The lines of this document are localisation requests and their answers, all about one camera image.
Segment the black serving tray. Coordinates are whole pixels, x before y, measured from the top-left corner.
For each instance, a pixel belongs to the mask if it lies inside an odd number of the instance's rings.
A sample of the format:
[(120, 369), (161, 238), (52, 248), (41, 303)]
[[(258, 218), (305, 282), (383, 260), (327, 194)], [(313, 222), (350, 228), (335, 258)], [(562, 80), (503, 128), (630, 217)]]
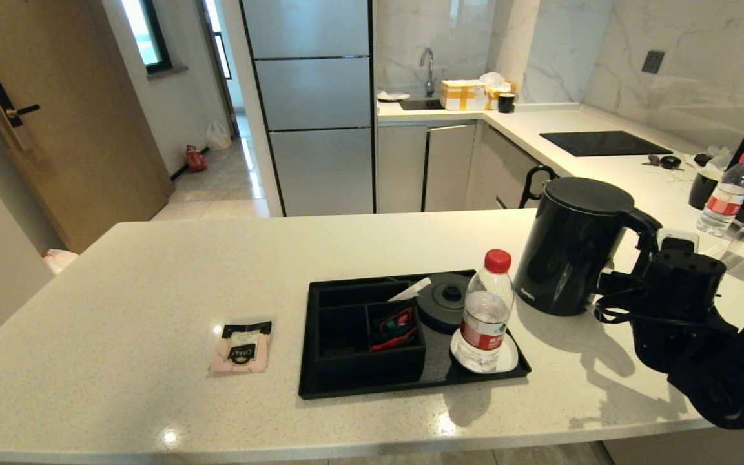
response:
[[(413, 285), (424, 279), (425, 274), (406, 274), (405, 276), (382, 276), (375, 278), (396, 278), (410, 280)], [(385, 393), (391, 391), (402, 391), (403, 389), (439, 388), (439, 386), (454, 386), (458, 384), (492, 382), (492, 380), (504, 380), (513, 378), (525, 378), (531, 373), (531, 365), (519, 350), (519, 367), (510, 373), (498, 373), (492, 375), (479, 375), (470, 373), (464, 369), (451, 354), (451, 338), (453, 335), (443, 335), (422, 323), (425, 341), (426, 356), (423, 362), (421, 377), (407, 379), (398, 377), (378, 377), (372, 379), (355, 380), (329, 380), (319, 376), (314, 370), (313, 363), (308, 359), (307, 321), (308, 321), (308, 296), (306, 326), (304, 333), (304, 346), (302, 346), (301, 371), (299, 377), (298, 395), (304, 400), (329, 399), (345, 397), (346, 395), (365, 395), (372, 393)]]

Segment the white round coaster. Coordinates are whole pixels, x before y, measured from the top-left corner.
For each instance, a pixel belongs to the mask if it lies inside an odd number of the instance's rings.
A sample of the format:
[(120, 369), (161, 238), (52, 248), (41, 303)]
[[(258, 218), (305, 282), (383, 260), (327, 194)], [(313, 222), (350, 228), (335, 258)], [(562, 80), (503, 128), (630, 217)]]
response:
[(464, 341), (460, 329), (455, 330), (451, 338), (451, 354), (464, 369), (479, 375), (510, 373), (519, 367), (520, 361), (519, 348), (508, 330), (505, 330), (504, 340), (499, 348), (487, 353), (494, 357), (486, 364), (479, 362), (481, 354), (476, 353), (475, 348), (470, 348)]

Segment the dark framed glass door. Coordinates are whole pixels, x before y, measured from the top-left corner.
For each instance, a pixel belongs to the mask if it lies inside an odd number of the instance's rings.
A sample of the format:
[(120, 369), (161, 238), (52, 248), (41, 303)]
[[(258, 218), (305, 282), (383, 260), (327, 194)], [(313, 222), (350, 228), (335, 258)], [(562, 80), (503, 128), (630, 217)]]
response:
[(211, 29), (212, 43), (214, 44), (214, 50), (216, 52), (216, 58), (218, 59), (222, 76), (225, 80), (231, 81), (231, 69), (225, 53), (225, 43), (222, 35), (222, 22), (218, 13), (218, 6), (216, 6), (216, 0), (203, 0), (207, 20), (209, 20), (209, 28)]

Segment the pink black tea packet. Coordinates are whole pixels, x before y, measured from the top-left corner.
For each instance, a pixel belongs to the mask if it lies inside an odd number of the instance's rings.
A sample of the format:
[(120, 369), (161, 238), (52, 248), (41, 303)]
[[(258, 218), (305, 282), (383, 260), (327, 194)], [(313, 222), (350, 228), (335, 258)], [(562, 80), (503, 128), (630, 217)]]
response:
[(269, 364), (273, 323), (227, 324), (218, 328), (219, 341), (210, 373), (263, 373)]

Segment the black round kettle base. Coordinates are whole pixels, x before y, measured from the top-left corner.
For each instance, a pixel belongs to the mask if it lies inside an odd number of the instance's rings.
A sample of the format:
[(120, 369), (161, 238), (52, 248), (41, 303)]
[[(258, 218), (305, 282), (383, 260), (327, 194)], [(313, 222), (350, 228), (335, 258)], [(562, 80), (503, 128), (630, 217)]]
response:
[(415, 299), (421, 322), (438, 333), (452, 335), (463, 318), (470, 277), (455, 272), (428, 276), (430, 283)]

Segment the silver refrigerator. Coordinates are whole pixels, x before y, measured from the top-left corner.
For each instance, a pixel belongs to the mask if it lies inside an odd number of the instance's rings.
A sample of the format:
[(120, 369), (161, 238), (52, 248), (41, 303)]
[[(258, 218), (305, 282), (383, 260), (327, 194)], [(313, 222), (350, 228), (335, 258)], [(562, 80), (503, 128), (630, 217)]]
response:
[(240, 0), (282, 211), (375, 211), (370, 0)]

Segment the clear water bottle red cap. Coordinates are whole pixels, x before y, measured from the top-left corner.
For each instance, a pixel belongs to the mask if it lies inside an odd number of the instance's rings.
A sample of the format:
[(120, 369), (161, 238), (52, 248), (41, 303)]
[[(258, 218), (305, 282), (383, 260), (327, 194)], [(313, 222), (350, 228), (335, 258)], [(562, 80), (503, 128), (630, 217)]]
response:
[(744, 204), (744, 153), (714, 187), (696, 227), (712, 236), (723, 236)]
[(459, 327), (460, 341), (452, 353), (472, 373), (495, 373), (515, 306), (512, 256), (502, 249), (485, 253), (482, 269), (468, 283)]

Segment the crumpled clear wrapper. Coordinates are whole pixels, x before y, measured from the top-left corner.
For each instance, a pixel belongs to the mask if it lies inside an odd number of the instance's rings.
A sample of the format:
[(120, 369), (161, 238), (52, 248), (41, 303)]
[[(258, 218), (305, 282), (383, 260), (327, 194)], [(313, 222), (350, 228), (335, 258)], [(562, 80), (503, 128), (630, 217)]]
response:
[(694, 155), (694, 162), (700, 171), (723, 172), (731, 160), (731, 150), (728, 147), (709, 145), (703, 152)]

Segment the large black cup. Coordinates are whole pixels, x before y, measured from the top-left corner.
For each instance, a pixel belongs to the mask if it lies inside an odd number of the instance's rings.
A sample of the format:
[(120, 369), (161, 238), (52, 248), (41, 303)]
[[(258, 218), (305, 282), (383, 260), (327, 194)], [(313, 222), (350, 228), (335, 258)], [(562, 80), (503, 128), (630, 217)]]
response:
[(697, 210), (703, 210), (722, 176), (723, 171), (708, 167), (697, 172), (688, 195), (688, 204)]

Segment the black electric kettle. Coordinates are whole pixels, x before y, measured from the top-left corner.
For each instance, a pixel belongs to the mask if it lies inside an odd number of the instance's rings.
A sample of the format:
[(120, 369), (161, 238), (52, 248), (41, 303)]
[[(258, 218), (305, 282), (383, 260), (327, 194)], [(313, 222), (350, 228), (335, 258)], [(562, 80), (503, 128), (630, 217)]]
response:
[(624, 230), (637, 233), (639, 256), (633, 273), (640, 276), (658, 253), (661, 228), (616, 185), (580, 177), (552, 179), (544, 185), (526, 239), (515, 291), (543, 314), (580, 315)]

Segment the chrome faucet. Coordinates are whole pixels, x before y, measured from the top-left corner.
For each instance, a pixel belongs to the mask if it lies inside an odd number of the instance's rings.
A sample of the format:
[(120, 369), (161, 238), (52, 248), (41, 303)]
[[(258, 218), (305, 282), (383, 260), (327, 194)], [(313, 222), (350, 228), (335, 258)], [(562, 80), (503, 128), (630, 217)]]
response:
[(426, 47), (422, 51), (420, 66), (426, 69), (426, 81), (423, 85), (425, 96), (432, 98), (436, 91), (436, 83), (434, 79), (434, 53), (430, 47)]

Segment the cardboard box yellow tape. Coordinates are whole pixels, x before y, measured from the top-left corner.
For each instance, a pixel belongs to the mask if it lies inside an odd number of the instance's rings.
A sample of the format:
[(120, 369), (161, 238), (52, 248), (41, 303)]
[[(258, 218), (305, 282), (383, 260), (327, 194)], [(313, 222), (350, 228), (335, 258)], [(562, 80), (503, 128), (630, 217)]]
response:
[(449, 111), (479, 111), (488, 108), (488, 91), (479, 80), (443, 80), (440, 102)]

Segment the dark framed window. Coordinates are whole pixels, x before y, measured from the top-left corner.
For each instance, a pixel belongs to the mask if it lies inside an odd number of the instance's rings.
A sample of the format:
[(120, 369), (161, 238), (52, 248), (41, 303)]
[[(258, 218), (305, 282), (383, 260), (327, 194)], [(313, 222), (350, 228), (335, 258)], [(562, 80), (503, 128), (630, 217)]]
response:
[(167, 48), (154, 0), (120, 0), (139, 56), (149, 76), (170, 71), (173, 61)]

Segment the black induction cooktop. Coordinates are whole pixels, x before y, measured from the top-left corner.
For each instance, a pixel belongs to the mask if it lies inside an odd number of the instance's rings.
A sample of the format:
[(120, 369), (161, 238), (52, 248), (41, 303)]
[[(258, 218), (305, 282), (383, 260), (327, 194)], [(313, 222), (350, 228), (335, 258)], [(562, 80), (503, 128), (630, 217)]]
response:
[(575, 157), (670, 155), (672, 150), (623, 130), (541, 133), (546, 141)]

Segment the brown wooden door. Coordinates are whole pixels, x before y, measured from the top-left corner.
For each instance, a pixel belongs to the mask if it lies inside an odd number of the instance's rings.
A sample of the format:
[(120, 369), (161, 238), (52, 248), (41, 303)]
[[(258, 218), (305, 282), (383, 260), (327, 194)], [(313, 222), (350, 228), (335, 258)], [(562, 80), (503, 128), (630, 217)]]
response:
[(0, 0), (0, 80), (35, 149), (9, 161), (65, 248), (150, 220), (174, 190), (101, 0)]

